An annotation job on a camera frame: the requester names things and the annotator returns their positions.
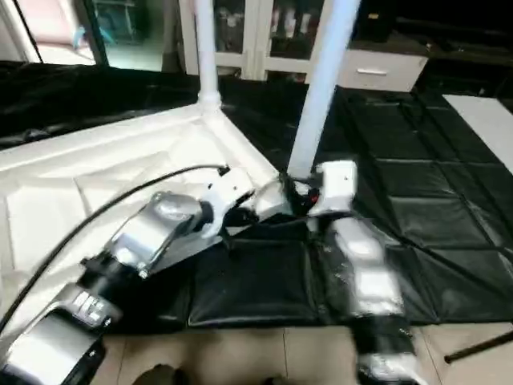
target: black stand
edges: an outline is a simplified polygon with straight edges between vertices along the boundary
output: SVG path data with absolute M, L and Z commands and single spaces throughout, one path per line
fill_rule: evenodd
M 446 363 L 453 363 L 454 361 L 470 357 L 471 355 L 476 355 L 482 351 L 488 351 L 494 347 L 500 347 L 511 341 L 513 341 L 513 331 L 509 331 L 506 334 L 502 334 L 498 337 L 489 339 L 488 341 L 478 343 L 477 345 L 461 349 L 460 351 L 456 351 L 451 355 L 444 356 L 443 359 Z

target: white cabinet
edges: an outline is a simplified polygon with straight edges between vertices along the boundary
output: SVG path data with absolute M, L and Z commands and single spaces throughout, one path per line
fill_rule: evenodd
M 349 50 L 338 84 L 347 88 L 411 91 L 427 58 L 383 52 Z
M 216 63 L 220 73 L 253 79 L 257 38 L 257 0 L 213 0 L 216 27 Z M 196 21 L 193 0 L 180 0 L 180 18 L 184 38 L 187 73 L 198 75 Z
M 333 0 L 213 0 L 220 75 L 310 83 Z M 198 74 L 193 0 L 180 0 L 187 73 Z M 348 50 L 338 84 L 410 91 L 427 58 Z

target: beige floor tile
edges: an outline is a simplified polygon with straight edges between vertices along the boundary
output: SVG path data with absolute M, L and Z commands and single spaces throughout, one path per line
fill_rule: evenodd
M 429 351 L 420 330 L 414 329 L 414 344 L 421 374 L 430 385 L 439 385 Z M 356 354 L 349 329 L 325 327 L 287 329 L 287 370 L 291 383 L 354 385 Z
M 283 330 L 216 330 L 127 339 L 119 385 L 158 363 L 180 367 L 192 385 L 257 385 L 285 376 Z
M 96 372 L 96 376 L 91 385 L 117 384 L 125 342 L 126 339 L 123 336 L 112 336 L 103 339 L 103 343 L 107 348 L 107 356 Z
M 443 385 L 506 385 L 513 375 L 513 344 L 448 365 L 443 356 L 513 330 L 509 323 L 441 325 L 422 328 Z
M 433 359 L 427 348 L 426 340 L 422 335 L 421 329 L 415 327 L 413 329 L 415 353 L 417 354 L 418 363 L 420 365 L 420 375 L 429 383 L 429 385 L 441 385 L 440 378 L 436 368 L 434 367 Z

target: black padded mat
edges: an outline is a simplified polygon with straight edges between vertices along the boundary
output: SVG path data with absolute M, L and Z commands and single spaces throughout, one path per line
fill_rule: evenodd
M 10 148 L 194 103 L 198 81 L 0 63 L 0 88 L 0 148 Z M 284 170 L 306 86 L 223 79 L 220 89 L 224 112 Z M 441 95 L 338 89 L 316 161 L 347 156 L 359 167 L 355 211 L 386 243 L 414 323 L 513 319 L 513 176 Z M 156 274 L 121 329 L 347 322 L 336 252 L 301 226 L 239 237 L 275 243 L 218 245 Z

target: white metal frame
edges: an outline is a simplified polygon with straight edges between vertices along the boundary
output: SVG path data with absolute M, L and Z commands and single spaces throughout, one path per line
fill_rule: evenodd
M 241 69 L 242 79 L 254 79 L 253 65 L 255 62 L 255 41 L 257 39 L 258 12 L 260 0 L 245 1 L 244 7 L 244 37 L 242 53 L 216 52 L 216 65 L 218 67 L 235 67 Z M 189 75 L 198 75 L 198 56 L 196 47 L 198 45 L 197 33 L 195 32 L 195 14 L 191 0 L 179 0 L 180 18 L 182 23 L 182 35 L 184 38 L 184 60 L 185 68 Z

